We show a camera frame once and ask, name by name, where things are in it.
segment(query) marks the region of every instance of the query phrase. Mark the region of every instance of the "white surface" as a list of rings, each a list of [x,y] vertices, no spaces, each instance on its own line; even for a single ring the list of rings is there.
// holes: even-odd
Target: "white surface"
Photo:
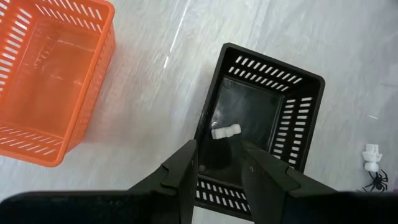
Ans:
[[[117,49],[84,143],[53,169],[0,157],[0,198],[136,184],[193,137],[225,42],[326,80],[307,175],[360,189],[371,180],[361,158],[367,142],[382,149],[381,169],[397,175],[396,0],[112,2]],[[244,223],[200,209],[194,217]]]
[[[211,137],[213,139],[229,138],[235,134],[241,134],[241,132],[241,126],[239,124],[232,124],[229,127],[212,129]]]

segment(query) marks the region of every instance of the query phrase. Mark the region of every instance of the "toy spider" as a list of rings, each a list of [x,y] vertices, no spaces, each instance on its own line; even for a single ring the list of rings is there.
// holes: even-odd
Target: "toy spider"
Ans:
[[[386,177],[383,177],[378,172],[376,172],[376,176],[373,177],[372,174],[369,172],[369,175],[372,177],[373,181],[372,181],[371,184],[369,184],[369,185],[367,185],[367,186],[362,188],[365,192],[368,192],[365,188],[366,187],[370,187],[370,186],[372,186],[372,189],[370,190],[370,192],[372,192],[374,188],[376,188],[378,190],[381,190],[381,192],[384,192],[385,190],[387,190],[387,184],[386,183],[388,183],[388,176],[384,172],[384,170],[381,170],[381,171],[384,173],[384,175]]]

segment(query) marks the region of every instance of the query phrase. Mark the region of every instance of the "white connector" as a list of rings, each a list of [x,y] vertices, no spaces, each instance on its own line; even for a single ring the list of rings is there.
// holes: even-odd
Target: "white connector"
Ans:
[[[365,170],[370,172],[379,171],[379,165],[382,154],[379,153],[379,146],[376,144],[367,144],[366,150],[362,152],[363,159],[367,162],[365,163]]]
[[[211,137],[213,137],[213,139],[229,138],[235,134],[240,134],[241,132],[241,126],[239,124],[232,124],[229,127],[211,130]]]

